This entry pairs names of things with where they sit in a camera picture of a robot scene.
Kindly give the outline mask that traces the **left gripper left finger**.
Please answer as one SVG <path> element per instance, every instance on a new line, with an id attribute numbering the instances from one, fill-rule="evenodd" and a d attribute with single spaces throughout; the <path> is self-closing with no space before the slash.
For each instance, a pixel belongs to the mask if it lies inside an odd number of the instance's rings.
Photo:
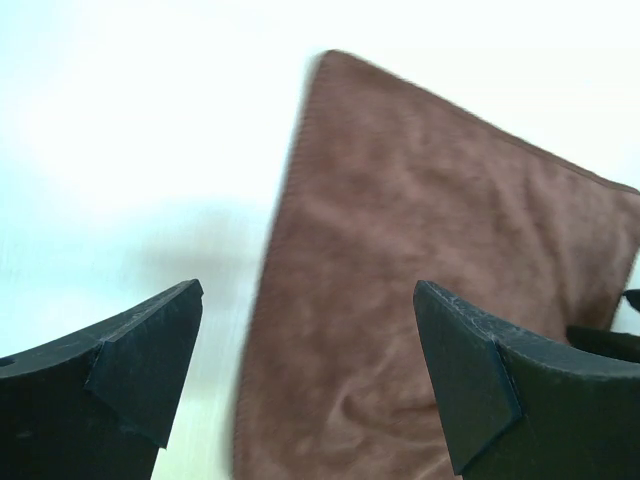
<path id="1" fill-rule="evenodd" d="M 168 445 L 202 297 L 198 280 L 183 281 L 2 358 L 2 478 L 150 478 Z"/>

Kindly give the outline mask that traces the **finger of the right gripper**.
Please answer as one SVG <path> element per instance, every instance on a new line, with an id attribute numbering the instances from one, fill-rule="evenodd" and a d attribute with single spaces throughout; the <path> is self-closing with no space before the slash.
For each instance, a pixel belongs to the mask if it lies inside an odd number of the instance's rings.
<path id="1" fill-rule="evenodd" d="M 623 361 L 639 360 L 639 336 L 570 325 L 567 340 L 582 351 Z"/>

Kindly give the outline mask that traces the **brown towel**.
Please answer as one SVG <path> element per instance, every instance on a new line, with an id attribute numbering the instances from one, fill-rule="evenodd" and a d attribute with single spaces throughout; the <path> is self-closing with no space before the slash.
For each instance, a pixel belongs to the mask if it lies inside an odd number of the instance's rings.
<path id="1" fill-rule="evenodd" d="M 559 340 L 606 329 L 639 194 L 348 53 L 317 63 L 246 343 L 237 479 L 450 479 L 420 280 Z"/>

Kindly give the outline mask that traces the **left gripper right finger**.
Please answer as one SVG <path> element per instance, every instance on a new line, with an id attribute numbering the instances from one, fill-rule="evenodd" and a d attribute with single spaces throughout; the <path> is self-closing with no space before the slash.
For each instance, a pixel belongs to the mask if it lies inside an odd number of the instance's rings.
<path id="1" fill-rule="evenodd" d="M 455 474 L 638 477 L 639 360 L 538 335 L 430 281 L 413 304 Z"/>

